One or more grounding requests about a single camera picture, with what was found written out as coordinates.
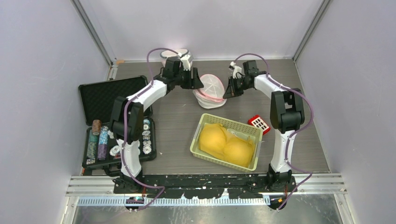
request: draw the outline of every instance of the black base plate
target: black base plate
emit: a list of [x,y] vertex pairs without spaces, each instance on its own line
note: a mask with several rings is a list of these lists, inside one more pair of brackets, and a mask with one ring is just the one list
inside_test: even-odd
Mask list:
[[[202,174],[202,175],[142,175],[141,181],[148,185],[165,186],[160,198],[180,198],[184,195],[191,199],[218,198],[227,188],[230,199],[236,198],[262,198],[260,192],[279,192],[284,195],[286,186],[268,189],[266,174]],[[288,184],[287,192],[295,187],[295,178]],[[133,193],[142,193],[143,188],[134,189]],[[154,197],[158,189],[146,189],[147,197]],[[130,194],[131,189],[125,185],[114,186],[115,194]]]

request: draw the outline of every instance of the white panel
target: white panel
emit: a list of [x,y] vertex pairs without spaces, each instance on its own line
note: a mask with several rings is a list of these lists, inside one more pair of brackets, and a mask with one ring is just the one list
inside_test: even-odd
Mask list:
[[0,4],[0,223],[57,224],[83,156],[78,85],[108,66],[69,0]]
[[297,65],[362,224],[395,223],[396,1],[333,1]]
[[188,48],[201,59],[291,58],[321,2],[82,0],[108,51],[124,60],[144,60],[156,47]]

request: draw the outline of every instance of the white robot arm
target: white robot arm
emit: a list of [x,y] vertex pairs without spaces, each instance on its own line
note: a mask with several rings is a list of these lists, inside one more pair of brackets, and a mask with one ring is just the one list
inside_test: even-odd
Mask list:
[[[143,113],[156,100],[164,97],[175,86],[183,89],[200,89],[204,85],[199,79],[197,68],[192,68],[190,55],[167,59],[160,77],[134,95],[127,98],[116,98],[110,119],[110,130],[114,133],[118,145],[122,148],[122,175],[125,178],[137,177],[141,173],[139,162],[139,137],[142,133]],[[128,101],[127,127],[124,126],[124,109]],[[127,142],[124,142],[124,132],[127,129]]]
[[271,190],[283,189],[291,180],[290,163],[293,143],[296,135],[290,136],[304,123],[304,107],[300,96],[291,91],[286,91],[279,86],[265,71],[259,71],[255,61],[243,63],[245,75],[240,74],[241,67],[231,62],[230,67],[234,71],[233,76],[228,78],[228,87],[223,98],[237,97],[244,90],[255,88],[263,92],[271,99],[270,120],[275,129],[274,155],[267,172],[268,187]]

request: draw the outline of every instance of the yellow basket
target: yellow basket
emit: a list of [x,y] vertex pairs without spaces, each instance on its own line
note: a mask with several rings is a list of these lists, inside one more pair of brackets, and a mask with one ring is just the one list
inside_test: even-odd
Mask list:
[[[216,124],[216,123],[222,124],[223,127],[227,128],[227,129],[232,129],[232,130],[240,132],[244,135],[247,135],[254,141],[255,151],[253,153],[252,160],[250,161],[249,167],[247,167],[247,168],[241,167],[241,166],[229,163],[229,162],[225,162],[225,161],[216,159],[214,156],[212,156],[198,148],[199,136],[200,136],[201,131],[204,128],[205,124]],[[199,121],[198,127],[195,131],[194,139],[192,140],[192,143],[190,146],[190,151],[192,152],[192,154],[195,157],[201,158],[203,160],[208,160],[210,162],[214,162],[214,163],[226,166],[226,167],[234,168],[234,169],[237,169],[237,170],[240,170],[243,172],[250,172],[250,171],[256,170],[257,161],[258,161],[259,153],[260,153],[261,140],[262,140],[262,129],[260,129],[260,128],[204,113],[204,114],[202,114],[201,120]]]

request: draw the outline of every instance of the work surface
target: work surface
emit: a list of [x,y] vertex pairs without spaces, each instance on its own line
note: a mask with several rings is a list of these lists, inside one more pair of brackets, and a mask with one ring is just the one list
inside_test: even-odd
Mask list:
[[[302,89],[300,79],[292,60],[268,60],[270,73],[278,82],[292,88]],[[228,66],[230,61],[199,61],[193,63],[199,75],[214,74],[223,85],[228,84],[232,75]],[[266,70],[265,64],[257,61],[260,70]],[[151,63],[157,75],[161,63]],[[149,77],[146,63],[122,63],[118,67],[116,79],[135,76]],[[153,104],[153,119],[156,124],[157,158],[142,163],[144,174],[218,174],[241,173],[209,161],[196,158],[190,152],[190,144],[203,113],[247,123],[254,115],[259,114],[269,125],[270,99],[264,93],[250,89],[236,98],[230,98],[226,104],[216,109],[204,109],[199,106],[192,90],[176,87],[167,96]],[[308,123],[310,112],[304,105],[305,123]],[[260,157],[255,172],[264,173],[274,153],[275,134],[271,130],[262,138]],[[319,142],[315,126],[311,125],[296,136],[291,159],[294,166],[314,171],[328,172],[328,166]]]

